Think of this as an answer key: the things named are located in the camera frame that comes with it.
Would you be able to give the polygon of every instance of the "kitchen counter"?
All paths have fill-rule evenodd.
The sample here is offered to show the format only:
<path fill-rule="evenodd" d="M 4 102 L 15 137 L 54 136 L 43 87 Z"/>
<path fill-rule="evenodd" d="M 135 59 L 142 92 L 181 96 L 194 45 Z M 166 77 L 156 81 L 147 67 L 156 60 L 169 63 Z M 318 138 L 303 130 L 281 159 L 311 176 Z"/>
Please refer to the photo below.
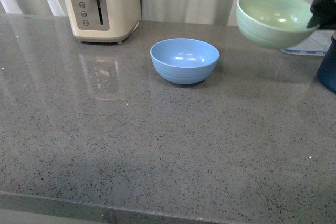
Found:
<path fill-rule="evenodd" d="M 203 82 L 155 71 L 151 46 L 179 37 L 219 50 Z M 160 22 L 121 45 L 84 44 L 66 17 L 9 14 L 0 48 L 0 208 L 17 197 L 26 211 L 40 200 L 336 223 L 336 94 L 316 78 L 321 56 L 260 48 L 237 27 Z"/>

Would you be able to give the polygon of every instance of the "dark blue container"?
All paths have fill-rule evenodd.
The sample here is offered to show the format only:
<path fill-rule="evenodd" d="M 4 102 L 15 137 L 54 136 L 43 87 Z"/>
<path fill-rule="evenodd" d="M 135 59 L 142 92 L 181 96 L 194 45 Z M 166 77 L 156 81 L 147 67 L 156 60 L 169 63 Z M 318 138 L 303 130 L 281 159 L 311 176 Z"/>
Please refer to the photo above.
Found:
<path fill-rule="evenodd" d="M 336 33 L 331 38 L 331 45 L 317 71 L 317 76 L 328 89 L 336 93 Z"/>

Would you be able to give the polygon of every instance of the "cream toaster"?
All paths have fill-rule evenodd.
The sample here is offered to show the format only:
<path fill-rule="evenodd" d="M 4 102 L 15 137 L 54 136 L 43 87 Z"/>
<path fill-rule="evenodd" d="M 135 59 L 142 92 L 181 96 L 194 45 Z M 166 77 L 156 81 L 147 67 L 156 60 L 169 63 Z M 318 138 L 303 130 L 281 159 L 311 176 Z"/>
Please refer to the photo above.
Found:
<path fill-rule="evenodd" d="M 86 42 L 122 43 L 139 24 L 140 0 L 65 0 L 73 35 Z"/>

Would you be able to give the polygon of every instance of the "light green bowl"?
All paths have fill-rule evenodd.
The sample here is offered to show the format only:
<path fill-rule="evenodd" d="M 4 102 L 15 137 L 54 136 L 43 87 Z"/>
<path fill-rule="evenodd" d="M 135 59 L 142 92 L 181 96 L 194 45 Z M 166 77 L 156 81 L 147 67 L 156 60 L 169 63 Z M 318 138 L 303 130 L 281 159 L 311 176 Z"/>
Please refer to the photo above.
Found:
<path fill-rule="evenodd" d="M 238 0 L 237 5 L 241 33 L 262 47 L 294 46 L 319 27 L 306 28 L 312 13 L 304 0 Z"/>

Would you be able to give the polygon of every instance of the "toaster control panel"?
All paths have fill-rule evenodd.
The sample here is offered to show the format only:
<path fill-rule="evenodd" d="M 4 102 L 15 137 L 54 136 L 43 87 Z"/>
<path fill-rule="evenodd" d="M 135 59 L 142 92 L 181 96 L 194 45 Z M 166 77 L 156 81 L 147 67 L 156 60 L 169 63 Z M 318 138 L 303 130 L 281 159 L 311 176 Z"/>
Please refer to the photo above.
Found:
<path fill-rule="evenodd" d="M 76 23 L 81 30 L 108 31 L 106 0 L 71 0 Z"/>

